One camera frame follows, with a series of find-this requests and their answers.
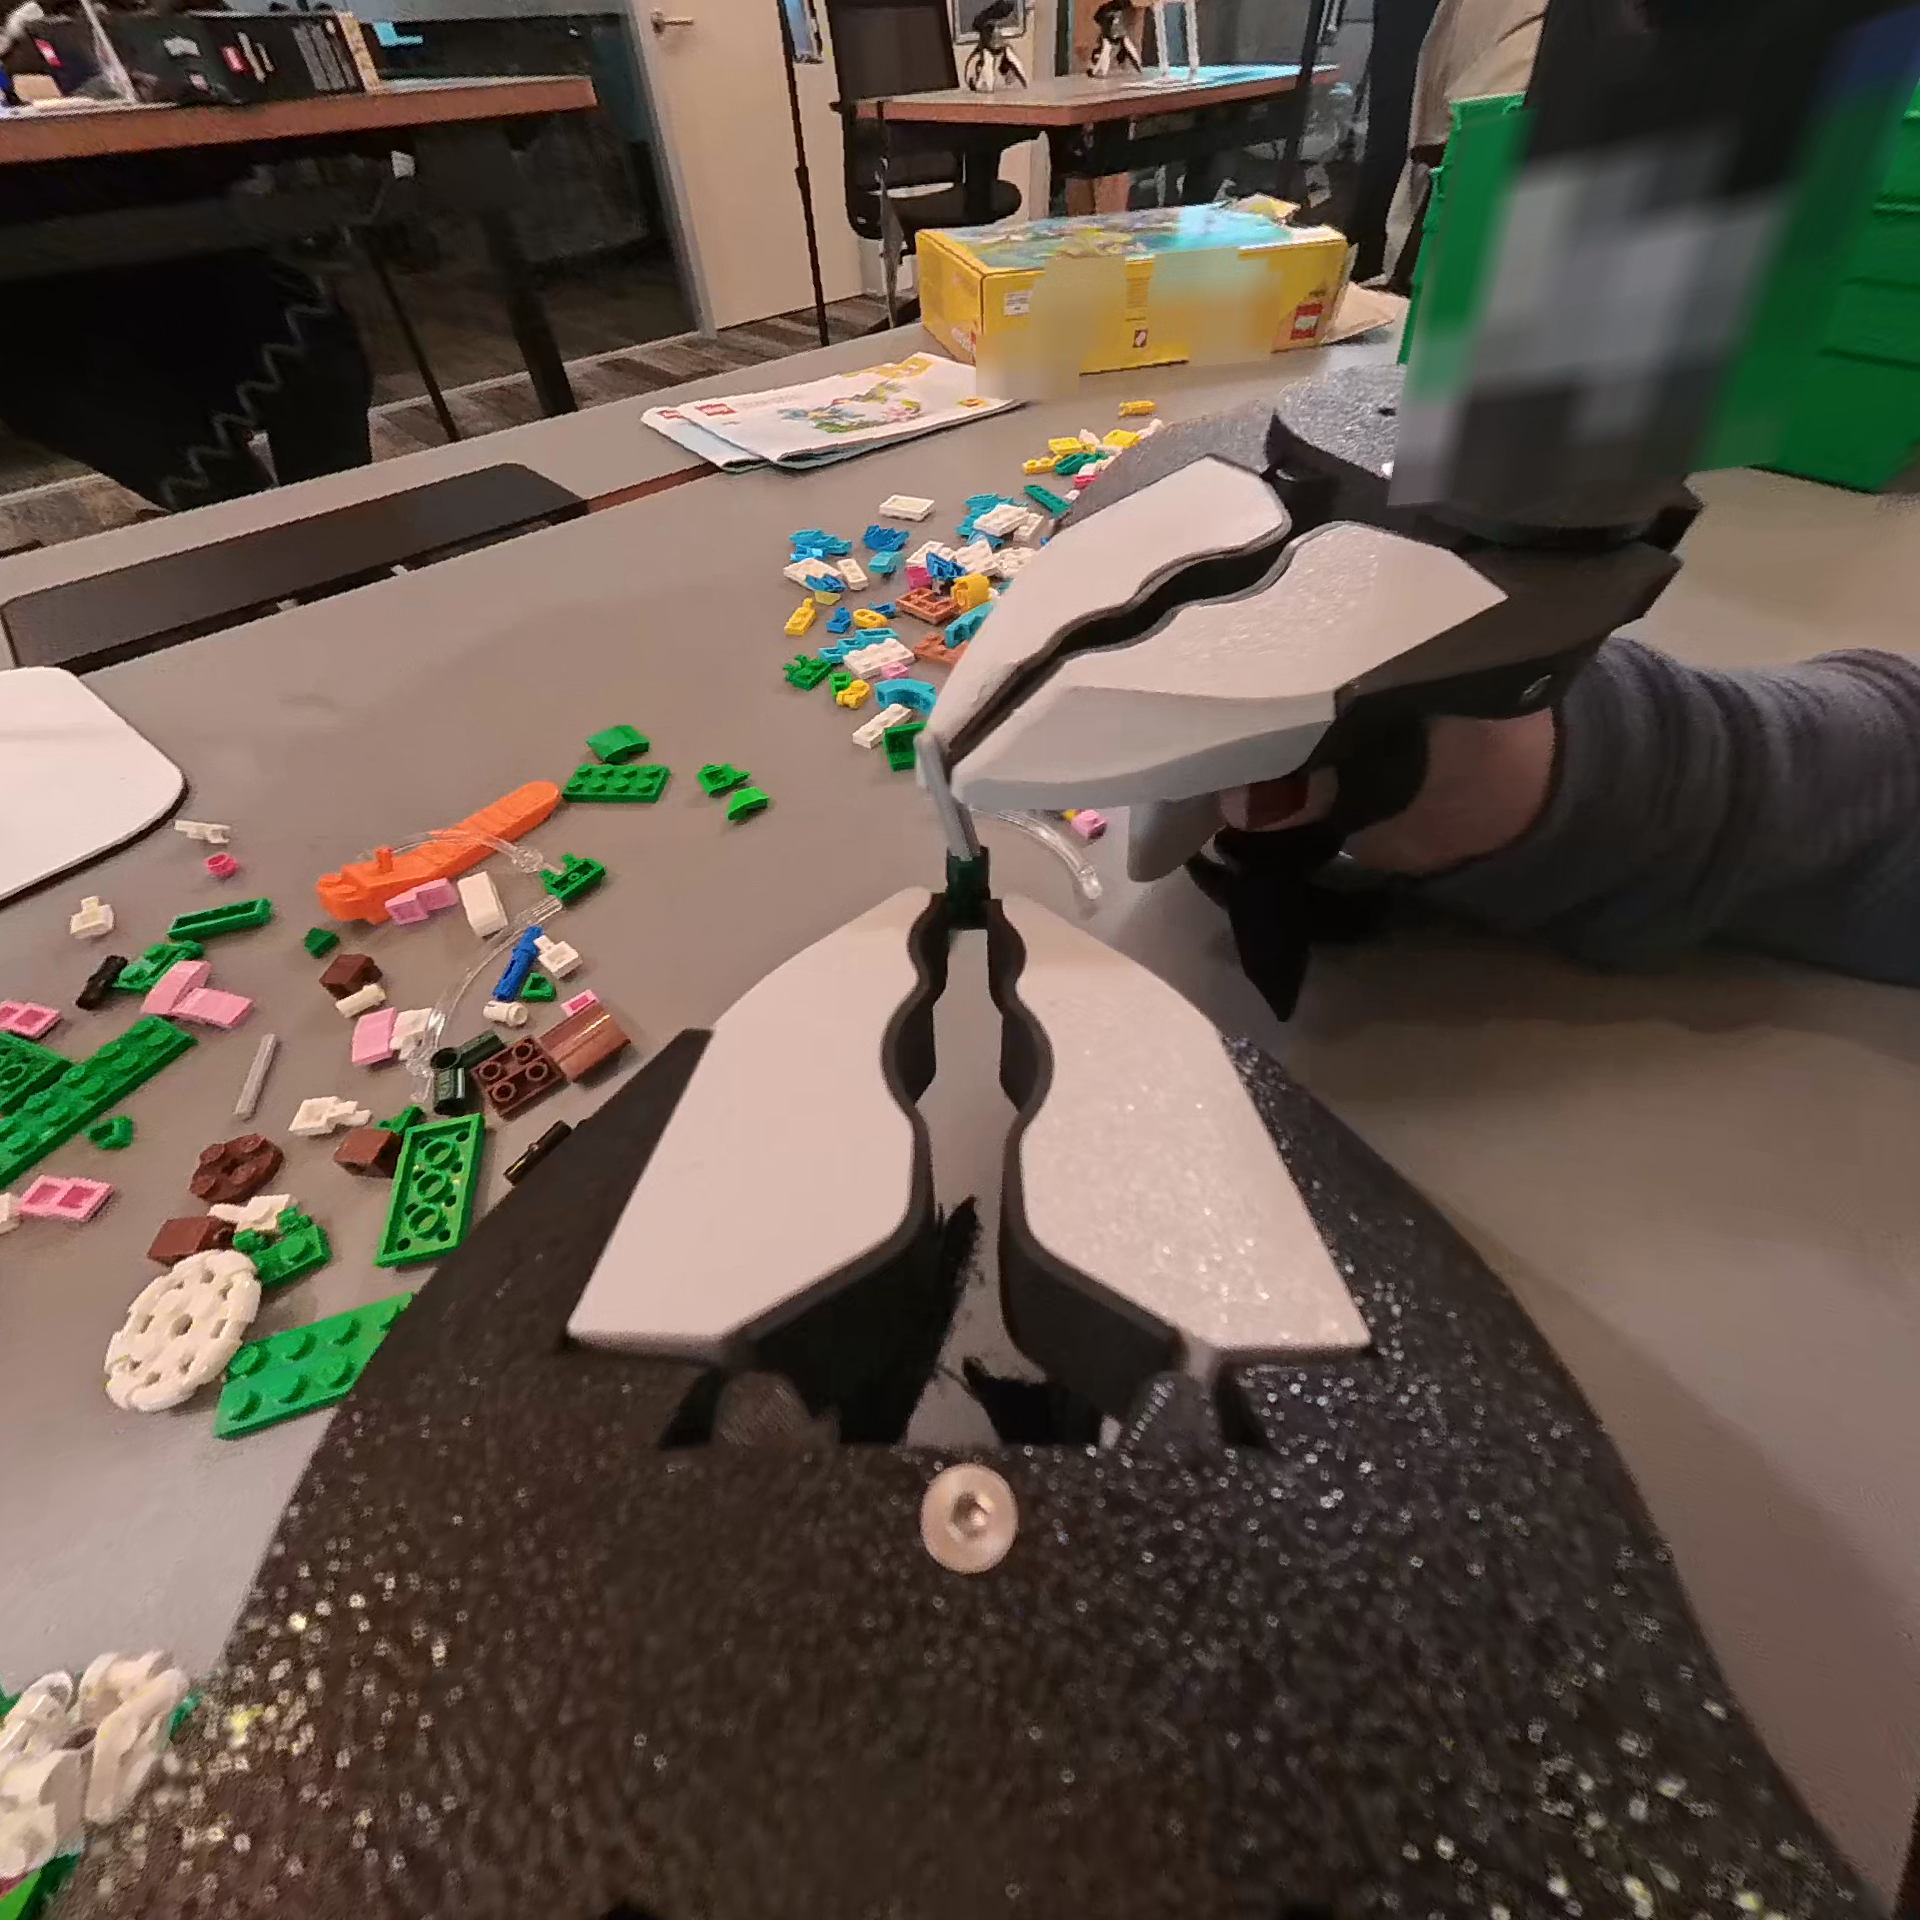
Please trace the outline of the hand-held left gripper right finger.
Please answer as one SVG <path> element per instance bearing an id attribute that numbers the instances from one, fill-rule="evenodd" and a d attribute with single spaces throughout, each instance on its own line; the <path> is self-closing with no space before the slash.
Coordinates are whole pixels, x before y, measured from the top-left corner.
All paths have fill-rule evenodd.
<path id="1" fill-rule="evenodd" d="M 1219 1030 L 1127 954 L 998 902 L 1009 1332 L 1044 1374 L 1219 1374 L 1370 1331 Z"/>

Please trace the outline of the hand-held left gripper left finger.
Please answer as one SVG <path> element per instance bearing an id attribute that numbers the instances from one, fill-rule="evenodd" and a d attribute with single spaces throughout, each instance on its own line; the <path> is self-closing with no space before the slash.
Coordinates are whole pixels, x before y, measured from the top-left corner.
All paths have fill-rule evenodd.
<path id="1" fill-rule="evenodd" d="M 889 1370 L 927 1313 L 931 1011 L 946 898 L 908 887 L 799 951 L 698 1062 L 567 1321 L 585 1350 Z"/>

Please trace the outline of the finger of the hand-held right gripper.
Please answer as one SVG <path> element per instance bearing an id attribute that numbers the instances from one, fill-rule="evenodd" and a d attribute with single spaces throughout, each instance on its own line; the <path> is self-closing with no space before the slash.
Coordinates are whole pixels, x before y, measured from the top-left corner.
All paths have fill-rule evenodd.
<path id="1" fill-rule="evenodd" d="M 1132 643 L 1172 608 L 1260 583 L 1292 536 L 1270 481 L 1217 455 L 1115 499 L 1015 576 L 940 692 L 928 738 L 946 760 L 967 758 L 1062 660 Z"/>
<path id="2" fill-rule="evenodd" d="M 977 854 L 986 812 L 1120 810 L 1127 874 L 1166 879 L 1226 823 L 1223 796 L 1310 760 L 1346 688 L 1507 599 L 1378 529 L 1327 529 L 1256 583 L 1182 598 L 1226 561 L 1151 583 L 1062 555 L 1015 583 L 944 688 L 952 854 Z"/>

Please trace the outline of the grey lego rod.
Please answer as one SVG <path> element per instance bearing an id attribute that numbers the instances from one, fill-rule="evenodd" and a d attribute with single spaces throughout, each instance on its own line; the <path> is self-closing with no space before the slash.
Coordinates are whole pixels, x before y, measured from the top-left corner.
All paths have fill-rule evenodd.
<path id="1" fill-rule="evenodd" d="M 967 865 L 979 859 L 982 847 L 977 842 L 972 812 L 953 796 L 944 744 L 937 738 L 931 723 L 927 723 L 923 732 L 916 737 L 916 770 L 919 786 L 928 799 L 935 823 L 940 825 L 950 863 Z"/>

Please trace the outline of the person's right forearm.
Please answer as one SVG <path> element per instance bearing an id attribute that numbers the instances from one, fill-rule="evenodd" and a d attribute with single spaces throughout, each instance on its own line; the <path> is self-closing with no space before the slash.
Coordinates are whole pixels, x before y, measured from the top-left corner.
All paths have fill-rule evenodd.
<path id="1" fill-rule="evenodd" d="M 1556 710 L 1534 825 L 1408 891 L 1595 970 L 1722 945 L 1911 990 L 1919 663 L 1713 670 L 1610 641 Z"/>

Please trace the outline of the clear curved lego piece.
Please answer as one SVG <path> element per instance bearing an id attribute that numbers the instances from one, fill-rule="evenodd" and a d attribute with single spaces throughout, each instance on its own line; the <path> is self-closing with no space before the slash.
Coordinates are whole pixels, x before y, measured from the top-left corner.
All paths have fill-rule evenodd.
<path id="1" fill-rule="evenodd" d="M 1070 830 L 1067 822 L 1051 812 L 993 810 L 977 816 L 979 825 L 998 825 L 1020 832 L 1030 844 L 1058 859 L 1081 906 L 1097 906 L 1105 898 L 1105 883 L 1088 847 Z"/>

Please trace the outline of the pile of blue white lego pieces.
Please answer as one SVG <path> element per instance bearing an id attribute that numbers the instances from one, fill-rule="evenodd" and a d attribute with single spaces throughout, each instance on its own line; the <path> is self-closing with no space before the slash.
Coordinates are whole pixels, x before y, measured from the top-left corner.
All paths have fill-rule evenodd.
<path id="1" fill-rule="evenodd" d="M 783 624 L 785 683 L 828 688 L 847 713 L 863 713 L 855 742 L 864 747 L 927 723 L 937 690 L 1067 510 L 1163 426 L 1158 400 L 1127 393 L 1105 416 L 1035 442 L 988 488 L 895 489 L 863 526 L 794 531 L 783 568 L 799 601 Z"/>

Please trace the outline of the yellow lego box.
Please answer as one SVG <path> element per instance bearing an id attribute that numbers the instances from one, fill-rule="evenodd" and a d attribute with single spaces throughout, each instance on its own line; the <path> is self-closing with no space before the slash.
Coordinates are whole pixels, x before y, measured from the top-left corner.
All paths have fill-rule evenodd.
<path id="1" fill-rule="evenodd" d="M 1270 196 L 937 228 L 916 240 L 923 329 L 994 374 L 1258 364 L 1327 342 L 1352 246 Z"/>

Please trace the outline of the pile of green pink lego pieces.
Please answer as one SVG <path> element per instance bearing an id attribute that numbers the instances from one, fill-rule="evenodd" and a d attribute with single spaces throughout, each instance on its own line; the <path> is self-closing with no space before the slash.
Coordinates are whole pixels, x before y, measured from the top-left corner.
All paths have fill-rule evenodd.
<path id="1" fill-rule="evenodd" d="M 662 800 L 670 772 L 649 758 L 646 735 L 614 728 L 591 737 L 587 751 L 591 760 L 560 785 L 560 803 Z M 340 1138 L 344 1167 L 391 1182 L 375 1248 L 378 1267 L 438 1263 L 462 1243 L 474 1219 L 487 1116 L 505 1120 L 560 1087 L 567 1075 L 560 1063 L 562 1038 L 576 1042 L 576 1065 L 587 1065 L 587 1038 L 607 1038 L 614 1049 L 625 1049 L 625 1038 L 607 1022 L 608 1009 L 593 993 L 567 1000 L 566 1022 L 545 1035 L 521 1022 L 530 1011 L 524 978 L 542 976 L 555 986 L 578 963 L 576 951 L 550 938 L 545 926 L 576 896 L 599 887 L 604 875 L 604 866 L 585 855 L 545 863 L 540 874 L 516 872 L 495 855 L 460 881 L 435 881 L 391 902 L 391 920 L 385 923 L 428 921 L 438 911 L 460 906 L 482 938 L 504 942 L 495 961 L 500 978 L 486 1006 L 487 1035 L 446 1052 L 430 1048 L 442 1040 L 466 986 L 448 990 L 433 1011 L 406 1016 L 386 1000 L 378 963 L 355 964 L 326 929 L 307 936 L 307 951 L 330 961 L 327 995 L 352 1022 L 355 1062 L 385 1065 L 402 1058 L 428 1100 L 428 1112 L 407 1110 L 396 1122 L 374 1122 L 370 1112 L 352 1097 L 314 1095 L 288 1122 L 290 1136 Z M 60 1024 L 63 1009 L 4 996 L 8 1232 L 24 1219 L 73 1226 L 97 1219 L 112 1186 L 89 1178 L 67 1179 L 44 1170 L 44 1164 L 81 1136 L 99 1147 L 122 1147 L 130 1138 L 124 1110 L 134 1092 L 184 1058 L 198 1046 L 198 1030 L 227 1031 L 250 1018 L 250 996 L 209 986 L 207 947 L 270 921 L 270 898 L 236 902 L 176 918 L 166 938 L 137 959 L 105 959 L 105 976 L 95 976 L 84 990 L 87 1003 L 124 995 L 140 996 L 142 1011 L 78 1062 L 41 1040 Z M 250 1134 L 209 1146 L 195 1174 L 204 1211 L 178 1220 L 186 1230 L 178 1260 L 210 1250 L 242 1252 L 257 1264 L 262 1296 L 322 1267 L 330 1242 L 307 1211 L 284 1198 L 267 1215 L 254 1210 L 257 1188 L 280 1175 L 280 1167 L 282 1147 L 270 1136 Z M 270 1356 L 270 1339 L 248 1339 L 224 1377 L 212 1380 L 222 1386 L 217 1434 L 251 1434 L 340 1399 L 409 1300 L 409 1295 L 399 1295 L 326 1327 L 302 1329 L 282 1361 Z"/>

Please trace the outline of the lego instruction booklet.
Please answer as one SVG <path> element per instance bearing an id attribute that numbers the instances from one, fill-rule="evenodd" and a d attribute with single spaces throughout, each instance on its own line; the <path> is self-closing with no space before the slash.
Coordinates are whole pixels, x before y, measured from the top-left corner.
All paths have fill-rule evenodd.
<path id="1" fill-rule="evenodd" d="M 1022 407 L 977 390 L 977 370 L 913 353 L 794 387 L 646 410 L 641 420 L 723 473 L 803 473 Z"/>

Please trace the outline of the orange lego piece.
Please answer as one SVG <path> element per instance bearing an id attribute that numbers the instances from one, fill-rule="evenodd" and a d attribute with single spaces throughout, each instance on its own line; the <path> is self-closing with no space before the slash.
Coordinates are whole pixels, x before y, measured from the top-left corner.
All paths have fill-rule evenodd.
<path id="1" fill-rule="evenodd" d="M 394 898 L 435 881 L 460 881 L 492 857 L 505 857 L 520 874 L 540 874 L 545 857 L 530 834 L 558 807 L 558 785 L 529 783 L 460 823 L 379 844 L 319 875 L 320 911 L 337 921 L 378 926 L 394 918 Z"/>

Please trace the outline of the white round lego gear plate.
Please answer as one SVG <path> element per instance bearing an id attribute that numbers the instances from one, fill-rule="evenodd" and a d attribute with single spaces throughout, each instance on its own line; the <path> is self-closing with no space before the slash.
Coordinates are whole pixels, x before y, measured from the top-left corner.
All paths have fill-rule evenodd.
<path id="1" fill-rule="evenodd" d="M 103 1361 L 103 1391 L 124 1410 L 178 1406 L 224 1377 L 257 1320 L 257 1264 L 236 1250 L 178 1260 L 129 1307 Z"/>

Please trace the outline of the partly built lego model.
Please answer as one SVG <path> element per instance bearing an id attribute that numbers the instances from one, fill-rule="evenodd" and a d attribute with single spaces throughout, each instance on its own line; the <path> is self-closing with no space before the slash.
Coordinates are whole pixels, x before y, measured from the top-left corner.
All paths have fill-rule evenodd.
<path id="1" fill-rule="evenodd" d="M 3 1915 L 46 1915 L 87 1846 L 153 1777 L 195 1688 L 161 1648 L 48 1671 L 3 1723 Z"/>

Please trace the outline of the person's right hand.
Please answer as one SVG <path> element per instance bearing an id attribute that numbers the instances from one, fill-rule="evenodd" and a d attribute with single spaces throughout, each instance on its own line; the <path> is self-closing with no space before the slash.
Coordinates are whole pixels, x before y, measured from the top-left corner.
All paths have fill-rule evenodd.
<path id="1" fill-rule="evenodd" d="M 1556 747 L 1553 710 L 1518 718 L 1425 720 L 1425 777 L 1407 807 L 1359 827 L 1343 854 L 1370 874 L 1430 879 L 1510 849 L 1540 816 Z M 1322 767 L 1240 786 L 1219 799 L 1223 825 L 1295 832 L 1337 806 L 1340 770 Z"/>

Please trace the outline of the green cabinet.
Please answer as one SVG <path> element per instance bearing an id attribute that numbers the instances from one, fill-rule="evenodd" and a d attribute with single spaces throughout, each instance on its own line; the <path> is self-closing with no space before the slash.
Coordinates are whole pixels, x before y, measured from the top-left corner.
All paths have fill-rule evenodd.
<path id="1" fill-rule="evenodd" d="M 1520 151 L 1522 96 L 1481 95 L 1447 110 L 1431 147 L 1419 251 L 1400 362 L 1423 323 L 1425 278 L 1450 278 L 1481 239 Z M 1866 494 L 1915 489 L 1919 432 L 1919 100 L 1910 99 L 1872 196 L 1833 228 L 1838 254 L 1799 299 L 1804 328 L 1785 362 L 1787 414 L 1769 467 Z"/>

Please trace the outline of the wooden table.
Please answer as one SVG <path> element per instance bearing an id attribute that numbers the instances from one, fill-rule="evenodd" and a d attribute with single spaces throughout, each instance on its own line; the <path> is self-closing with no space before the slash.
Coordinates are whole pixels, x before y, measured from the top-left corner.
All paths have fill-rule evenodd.
<path id="1" fill-rule="evenodd" d="M 903 131 L 928 128 L 962 161 L 962 226 L 998 223 L 1001 155 L 1048 142 L 1055 182 L 1132 177 L 1171 166 L 1182 202 L 1208 203 L 1238 179 L 1238 154 L 1279 147 L 1302 159 L 1315 95 L 1340 79 L 1337 64 L 1200 64 L 1155 75 L 1035 81 L 1030 88 L 972 92 L 940 88 L 847 103 L 881 131 L 886 151 Z"/>

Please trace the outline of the black office chair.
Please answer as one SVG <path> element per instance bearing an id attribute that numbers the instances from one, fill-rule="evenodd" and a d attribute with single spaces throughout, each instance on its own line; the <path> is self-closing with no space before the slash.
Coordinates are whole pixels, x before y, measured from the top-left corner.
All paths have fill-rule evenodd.
<path id="1" fill-rule="evenodd" d="M 844 135 L 848 223 L 883 240 L 887 207 L 906 243 L 935 226 L 984 226 L 1018 218 L 1020 188 L 1001 182 L 1001 154 L 956 142 L 946 123 L 887 131 L 864 106 L 959 89 L 953 23 L 942 2 L 828 2 L 828 34 Z"/>

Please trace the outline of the black tripod stand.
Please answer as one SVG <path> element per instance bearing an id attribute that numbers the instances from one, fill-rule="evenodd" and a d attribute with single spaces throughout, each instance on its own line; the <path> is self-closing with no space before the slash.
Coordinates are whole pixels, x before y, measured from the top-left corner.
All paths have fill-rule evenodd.
<path id="1" fill-rule="evenodd" d="M 819 240 L 819 224 L 812 203 L 812 179 L 809 179 L 809 154 L 808 154 L 808 134 L 804 134 L 804 118 L 801 103 L 801 49 L 796 40 L 796 8 L 788 2 L 775 2 L 775 19 L 783 40 L 783 62 L 785 62 L 785 96 L 786 96 L 786 114 L 788 114 L 788 131 L 792 131 L 792 151 L 796 161 L 796 188 L 801 196 L 801 218 L 803 218 L 803 234 L 804 234 L 804 251 L 808 251 L 808 278 L 812 291 L 812 318 L 819 334 L 819 348 L 832 345 L 832 329 L 828 316 L 828 299 L 825 299 L 825 272 L 824 272 L 824 254 Z"/>

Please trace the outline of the white mat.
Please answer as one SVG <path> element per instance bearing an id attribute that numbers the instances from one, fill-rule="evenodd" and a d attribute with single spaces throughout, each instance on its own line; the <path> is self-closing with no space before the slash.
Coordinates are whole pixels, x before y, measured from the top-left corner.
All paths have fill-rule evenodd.
<path id="1" fill-rule="evenodd" d="M 184 770 L 48 666 L 3 675 L 3 902 L 82 874 L 169 819 Z"/>

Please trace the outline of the wooden desk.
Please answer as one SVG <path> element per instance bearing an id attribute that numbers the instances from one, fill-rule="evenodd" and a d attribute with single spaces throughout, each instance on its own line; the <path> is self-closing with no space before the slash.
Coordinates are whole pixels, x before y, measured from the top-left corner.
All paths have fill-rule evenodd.
<path id="1" fill-rule="evenodd" d="M 3 163 L 4 177 L 35 177 L 44 185 L 57 170 L 184 154 L 215 154 L 234 171 L 254 163 L 409 154 L 416 171 L 402 185 L 420 207 L 475 224 L 540 414 L 553 418 L 575 414 L 578 403 L 512 226 L 521 188 L 514 154 L 536 127 L 596 106 L 585 75 L 399 81 L 375 92 L 254 106 L 70 103 L 4 112 Z M 71 218 L 39 211 L 4 223 L 4 281 L 358 234 L 391 218 L 383 192 L 360 207 L 334 184 L 267 196 L 115 203 Z"/>

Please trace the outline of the black box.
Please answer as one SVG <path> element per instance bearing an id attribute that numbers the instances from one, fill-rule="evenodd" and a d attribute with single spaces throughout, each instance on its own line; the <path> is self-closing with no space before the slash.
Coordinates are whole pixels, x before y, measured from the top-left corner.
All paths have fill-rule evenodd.
<path id="1" fill-rule="evenodd" d="M 383 89 L 360 23 L 339 12 L 111 12 L 103 34 L 142 106 L 282 106 Z"/>

